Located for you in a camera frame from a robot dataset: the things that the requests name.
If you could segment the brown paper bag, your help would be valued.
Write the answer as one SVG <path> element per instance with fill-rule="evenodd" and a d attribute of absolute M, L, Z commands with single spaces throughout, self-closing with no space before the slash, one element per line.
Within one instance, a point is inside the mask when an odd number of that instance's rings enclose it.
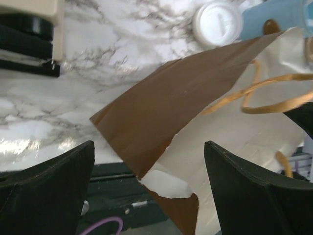
<path fill-rule="evenodd" d="M 257 165 L 278 171 L 277 151 L 290 156 L 305 132 L 283 111 L 251 115 L 241 108 L 271 106 L 310 92 L 307 81 L 273 79 L 304 74 L 300 28 L 170 61 L 91 117 L 108 144 L 185 235 L 220 229 L 205 166 L 204 144 L 213 141 Z M 222 98 L 249 88 L 209 113 Z"/>

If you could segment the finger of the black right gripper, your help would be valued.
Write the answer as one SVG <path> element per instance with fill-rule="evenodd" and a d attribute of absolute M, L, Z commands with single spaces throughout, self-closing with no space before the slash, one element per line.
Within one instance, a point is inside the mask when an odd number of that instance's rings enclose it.
<path fill-rule="evenodd" d="M 310 138 L 313 138 L 313 103 L 308 102 L 284 114 L 300 126 Z"/>

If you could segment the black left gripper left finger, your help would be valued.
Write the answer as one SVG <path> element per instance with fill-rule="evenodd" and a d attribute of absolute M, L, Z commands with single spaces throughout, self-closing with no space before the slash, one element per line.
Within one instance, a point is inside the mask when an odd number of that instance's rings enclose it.
<path fill-rule="evenodd" d="M 94 167 L 94 142 L 0 175 L 2 235 L 74 235 Z"/>

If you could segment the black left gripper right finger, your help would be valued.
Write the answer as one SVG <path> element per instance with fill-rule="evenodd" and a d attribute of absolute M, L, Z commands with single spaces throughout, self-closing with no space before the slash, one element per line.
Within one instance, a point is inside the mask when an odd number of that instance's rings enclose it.
<path fill-rule="evenodd" d="M 224 235 L 311 235 L 313 185 L 267 170 L 218 144 L 204 146 Z"/>

